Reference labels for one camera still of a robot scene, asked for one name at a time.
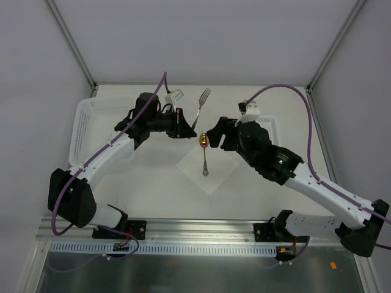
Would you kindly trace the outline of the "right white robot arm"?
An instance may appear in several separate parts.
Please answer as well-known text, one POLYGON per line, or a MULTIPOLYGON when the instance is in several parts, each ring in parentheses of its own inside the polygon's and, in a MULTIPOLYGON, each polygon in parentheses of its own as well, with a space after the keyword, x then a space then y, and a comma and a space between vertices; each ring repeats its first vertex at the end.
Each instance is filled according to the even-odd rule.
POLYGON ((272 144, 268 131, 256 121, 242 123, 221 117, 206 135, 210 147, 236 151, 264 179, 295 190, 331 212, 330 216, 316 216, 281 211, 273 227, 278 240, 325 238, 340 241, 355 255, 372 255, 389 210, 385 201, 361 198, 317 175, 300 156, 272 144))

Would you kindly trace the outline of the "iridescent gold spoon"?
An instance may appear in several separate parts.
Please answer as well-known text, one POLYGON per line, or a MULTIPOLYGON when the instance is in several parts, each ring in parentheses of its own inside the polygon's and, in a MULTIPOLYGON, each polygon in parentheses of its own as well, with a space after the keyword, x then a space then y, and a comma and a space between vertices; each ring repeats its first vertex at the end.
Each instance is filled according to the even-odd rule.
POLYGON ((206 161, 206 148, 209 146, 209 139, 206 135, 206 133, 202 133, 199 138, 199 144, 203 149, 203 171, 202 174, 203 176, 208 176, 209 171, 208 171, 208 165, 206 161))

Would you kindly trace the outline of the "silver fork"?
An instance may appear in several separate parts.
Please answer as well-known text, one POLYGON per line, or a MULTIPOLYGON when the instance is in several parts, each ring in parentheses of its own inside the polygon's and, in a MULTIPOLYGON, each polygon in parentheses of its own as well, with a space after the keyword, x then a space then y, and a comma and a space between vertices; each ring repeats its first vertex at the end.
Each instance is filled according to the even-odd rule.
POLYGON ((204 90, 204 92, 201 94, 201 96, 199 98, 199 109, 197 111, 195 120, 194 120, 194 122, 192 124, 192 129, 193 130, 195 130, 195 128, 196 128, 196 125, 197 125, 197 122, 198 122, 198 119, 199 119, 199 116, 200 116, 200 112, 202 110, 203 105, 206 103, 210 93, 211 93, 211 89, 207 88, 207 89, 204 90))

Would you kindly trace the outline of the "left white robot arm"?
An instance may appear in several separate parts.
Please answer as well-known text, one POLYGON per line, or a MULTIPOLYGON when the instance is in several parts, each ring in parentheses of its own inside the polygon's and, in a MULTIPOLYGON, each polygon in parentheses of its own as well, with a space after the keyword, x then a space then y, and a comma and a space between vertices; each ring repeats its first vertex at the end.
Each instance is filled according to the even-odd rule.
POLYGON ((49 182, 48 209, 52 212, 51 227, 56 235, 56 216, 71 226, 105 226, 114 238, 128 230, 125 213, 109 204, 97 204, 93 190, 106 172, 122 159, 133 157, 135 151, 153 132, 164 132, 172 139, 190 139, 196 132, 176 103, 183 97, 181 90, 166 95, 168 110, 164 110, 157 95, 141 93, 135 107, 117 123, 113 132, 96 152, 80 164, 53 171, 49 182))

